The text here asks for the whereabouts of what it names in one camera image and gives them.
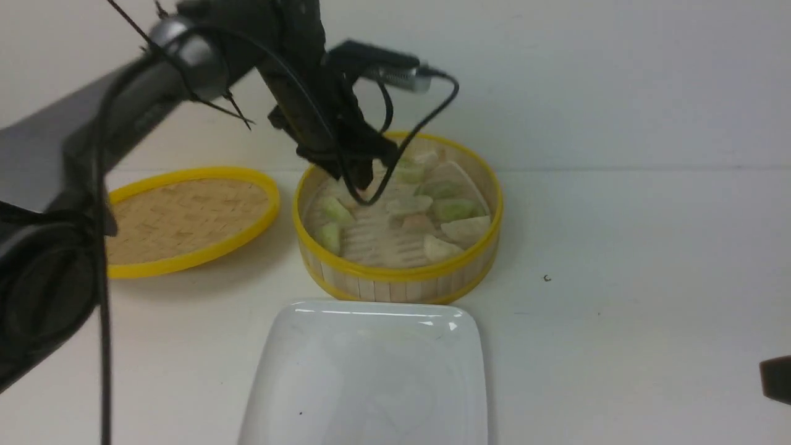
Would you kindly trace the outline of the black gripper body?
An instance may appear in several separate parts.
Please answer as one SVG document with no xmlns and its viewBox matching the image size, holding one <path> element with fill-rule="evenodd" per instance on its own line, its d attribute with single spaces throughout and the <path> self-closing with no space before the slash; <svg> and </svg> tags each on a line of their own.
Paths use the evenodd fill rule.
<svg viewBox="0 0 791 445">
<path fill-rule="evenodd" d="M 365 122 L 350 85 L 325 62 L 326 36 L 316 1 L 269 1 L 275 20 L 258 70 L 279 113 L 269 120 L 297 143 L 297 155 L 334 179 L 347 168 L 353 183 L 373 180 L 373 161 L 391 167 L 399 147 Z"/>
</svg>

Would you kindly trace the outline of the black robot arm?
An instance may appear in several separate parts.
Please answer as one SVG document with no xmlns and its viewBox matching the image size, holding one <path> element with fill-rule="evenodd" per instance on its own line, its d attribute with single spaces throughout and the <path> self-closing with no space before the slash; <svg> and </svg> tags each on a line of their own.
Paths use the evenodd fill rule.
<svg viewBox="0 0 791 445">
<path fill-rule="evenodd" d="M 3 391 L 96 309 L 109 391 L 105 177 L 181 104 L 212 105 L 257 70 L 299 157 L 353 189 L 399 159 L 350 89 L 361 71 L 331 67 L 316 1 L 181 1 L 146 37 L 130 63 L 2 129 Z"/>
</svg>

